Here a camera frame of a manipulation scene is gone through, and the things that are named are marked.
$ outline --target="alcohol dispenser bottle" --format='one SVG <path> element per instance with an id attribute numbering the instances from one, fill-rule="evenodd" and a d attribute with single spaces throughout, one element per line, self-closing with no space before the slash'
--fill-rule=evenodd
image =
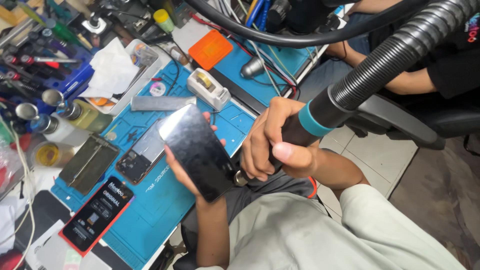
<path id="1" fill-rule="evenodd" d="M 56 113 L 50 115 L 38 114 L 38 109 L 30 103 L 22 103 L 15 108 L 18 117 L 30 120 L 33 132 L 42 133 L 48 141 L 80 146 L 89 136 L 89 132 L 72 126 L 67 120 Z"/>
<path id="2" fill-rule="evenodd" d="M 113 120 L 113 116 L 99 112 L 85 101 L 75 99 L 73 102 L 68 102 L 64 100 L 63 94 L 57 90 L 44 91 L 42 100 L 50 106 L 56 106 L 57 114 L 68 120 L 73 126 L 95 133 L 104 131 Z"/>

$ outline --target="black smartphone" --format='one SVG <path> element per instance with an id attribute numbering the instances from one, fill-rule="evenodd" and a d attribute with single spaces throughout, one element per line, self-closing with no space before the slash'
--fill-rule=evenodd
<path id="1" fill-rule="evenodd" d="M 207 202 L 234 186 L 230 156 L 195 104 L 165 119 L 160 136 Z"/>
<path id="2" fill-rule="evenodd" d="M 164 155 L 159 133 L 164 121 L 165 118 L 156 120 L 115 164 L 115 169 L 130 183 L 140 183 Z"/>
<path id="3" fill-rule="evenodd" d="M 82 257 L 102 238 L 130 205 L 133 192 L 110 177 L 59 232 Z"/>

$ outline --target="plastic bag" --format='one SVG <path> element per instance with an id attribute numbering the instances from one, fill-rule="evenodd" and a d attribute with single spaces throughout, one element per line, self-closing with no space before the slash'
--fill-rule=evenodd
<path id="1" fill-rule="evenodd" d="M 0 193 L 4 192 L 13 174 L 22 167 L 20 158 L 10 145 L 0 139 Z"/>

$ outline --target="red wire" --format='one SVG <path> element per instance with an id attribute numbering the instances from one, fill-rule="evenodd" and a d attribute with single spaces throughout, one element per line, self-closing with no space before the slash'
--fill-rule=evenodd
<path id="1" fill-rule="evenodd" d="M 194 20 L 196 20 L 197 22 L 199 22 L 199 23 L 201 23 L 201 24 L 203 24 L 203 25 L 208 25 L 208 26 L 210 26 L 210 27 L 212 27 L 212 28 L 215 28 L 215 29 L 217 29 L 217 30 L 224 30 L 225 32 L 227 32 L 227 33 L 230 35 L 230 33 L 229 33 L 227 30 L 223 29 L 222 27 L 219 27 L 218 25 L 214 25 L 214 24 L 211 24 L 211 23 L 209 23 L 209 22 L 206 22 L 206 21 L 202 20 L 200 17 L 198 17 L 197 15 L 193 14 L 192 12 L 190 12 L 190 17 L 192 17 Z M 240 43 L 237 42 L 237 41 L 234 41 L 234 42 L 235 42 L 235 43 L 240 47 L 240 49 L 242 49 L 246 54 L 250 55 L 251 57 L 253 56 L 253 55 L 251 55 L 251 54 L 242 46 L 242 44 L 240 44 Z M 281 76 L 281 78 L 282 78 L 283 80 L 285 80 L 286 82 L 288 82 L 288 80 L 287 80 L 284 76 Z M 291 99 L 293 99 L 293 98 L 296 96 L 296 94 L 297 94 L 297 89 L 295 88 L 295 86 L 291 86 L 291 88 L 292 88 L 292 90 L 293 90 L 293 96 L 291 97 Z"/>

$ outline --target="hand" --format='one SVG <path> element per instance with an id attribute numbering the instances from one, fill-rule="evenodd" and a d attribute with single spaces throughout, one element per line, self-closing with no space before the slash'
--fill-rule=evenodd
<path id="1" fill-rule="evenodd" d="M 340 41 L 340 42 L 332 43 L 332 44 L 328 45 L 325 52 L 328 55 L 335 56 L 335 57 L 338 57 L 340 59 L 343 59 L 347 56 L 345 52 L 349 48 L 350 48 L 350 46 L 348 45 L 347 41 Z"/>
<path id="2" fill-rule="evenodd" d="M 205 117 L 205 120 L 207 121 L 207 123 L 210 123 L 210 113 L 204 112 L 202 114 Z M 217 131 L 218 129 L 217 126 L 214 126 L 214 125 L 211 125 L 210 127 L 212 128 L 213 131 Z M 225 147 L 225 144 L 226 144 L 225 139 L 221 139 L 220 143 Z M 165 153 L 167 154 L 167 163 L 172 169 L 173 173 L 175 174 L 175 177 L 177 178 L 177 180 L 180 183 L 182 183 L 188 190 L 190 190 L 190 192 L 192 192 L 197 199 L 203 200 L 203 196 L 200 194 L 197 187 L 188 176 L 187 172 L 180 165 L 178 160 L 173 155 L 172 150 L 170 150 L 170 148 L 167 145 L 165 145 Z"/>
<path id="3" fill-rule="evenodd" d="M 305 103 L 275 97 L 270 107 L 257 117 L 242 144 L 241 167 L 250 178 L 266 181 L 275 168 L 268 161 L 269 146 L 273 145 L 273 155 L 283 162 L 286 174 L 295 177 L 311 176 L 317 168 L 319 154 L 316 141 L 309 147 L 300 147 L 282 142 L 282 126 L 285 120 L 300 111 Z"/>

